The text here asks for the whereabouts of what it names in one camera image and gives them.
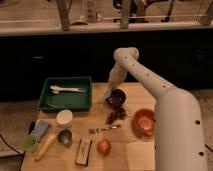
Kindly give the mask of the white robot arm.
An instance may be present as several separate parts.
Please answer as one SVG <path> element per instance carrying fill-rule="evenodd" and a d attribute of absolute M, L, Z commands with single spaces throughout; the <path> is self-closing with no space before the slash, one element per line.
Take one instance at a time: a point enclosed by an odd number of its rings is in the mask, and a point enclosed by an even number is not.
<path fill-rule="evenodd" d="M 138 62 L 135 47 L 114 51 L 109 88 L 130 73 L 156 99 L 155 170 L 208 171 L 201 109 L 198 100 Z"/>

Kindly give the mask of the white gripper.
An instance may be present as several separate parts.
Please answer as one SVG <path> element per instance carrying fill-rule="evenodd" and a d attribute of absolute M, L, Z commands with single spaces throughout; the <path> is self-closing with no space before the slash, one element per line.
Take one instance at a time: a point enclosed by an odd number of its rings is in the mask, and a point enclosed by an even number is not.
<path fill-rule="evenodd" d="M 117 88 L 120 84 L 122 84 L 127 77 L 127 71 L 122 69 L 119 66 L 114 66 L 109 74 L 108 84 L 112 89 Z"/>

